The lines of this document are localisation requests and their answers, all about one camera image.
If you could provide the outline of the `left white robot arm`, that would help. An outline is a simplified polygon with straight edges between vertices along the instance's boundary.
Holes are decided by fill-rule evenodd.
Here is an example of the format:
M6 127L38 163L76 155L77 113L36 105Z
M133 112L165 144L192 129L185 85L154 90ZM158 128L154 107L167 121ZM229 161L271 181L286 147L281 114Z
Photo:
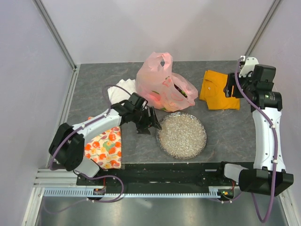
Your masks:
M145 98L132 93L129 99L111 105L90 120L74 125L61 124L48 150L51 159L57 160L67 171L76 171L87 177L91 184L99 185L103 173L100 166L84 156L85 145L97 135L129 122L136 125L139 134L149 134L150 127L161 129L154 107L147 104Z

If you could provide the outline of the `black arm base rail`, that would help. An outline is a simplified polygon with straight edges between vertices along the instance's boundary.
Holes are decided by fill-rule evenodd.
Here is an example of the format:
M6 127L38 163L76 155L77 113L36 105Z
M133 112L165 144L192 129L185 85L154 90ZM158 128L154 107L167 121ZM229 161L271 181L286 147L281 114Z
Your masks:
M112 180L99 179L109 175L120 178L125 185L151 182L170 182L200 187L238 185L238 180L224 176L223 164L218 162L125 163L120 169L100 169L90 179L88 176L78 175L77 185L114 186Z

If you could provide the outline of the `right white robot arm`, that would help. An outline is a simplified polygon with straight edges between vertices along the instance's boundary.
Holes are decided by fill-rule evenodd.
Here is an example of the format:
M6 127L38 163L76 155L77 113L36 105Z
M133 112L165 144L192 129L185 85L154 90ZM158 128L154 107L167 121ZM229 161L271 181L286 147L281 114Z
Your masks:
M255 124L255 160L252 169L224 162L215 174L216 182L238 183L243 192L277 196L289 188L293 174L286 172L280 144L282 95L273 91L276 68L259 63L239 63L239 71L230 73L224 88L226 97L246 98Z

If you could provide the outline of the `speckled glass plate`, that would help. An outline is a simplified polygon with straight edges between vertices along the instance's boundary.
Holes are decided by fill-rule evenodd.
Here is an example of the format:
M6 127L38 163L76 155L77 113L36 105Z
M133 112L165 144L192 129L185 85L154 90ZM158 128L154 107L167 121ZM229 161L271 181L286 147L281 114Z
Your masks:
M156 132L159 147L178 160L198 156L206 147L207 132L202 122L194 115L175 112L165 116Z

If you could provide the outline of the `pink plastic bag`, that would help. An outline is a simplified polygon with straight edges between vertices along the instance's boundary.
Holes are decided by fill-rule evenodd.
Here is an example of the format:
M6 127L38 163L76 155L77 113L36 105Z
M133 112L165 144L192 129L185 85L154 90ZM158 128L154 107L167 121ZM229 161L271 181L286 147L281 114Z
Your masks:
M143 63L135 79L136 92L149 105L166 112L175 112L195 105L198 90L179 74L172 72L173 58L169 53L153 52ZM185 98L176 84L188 96Z

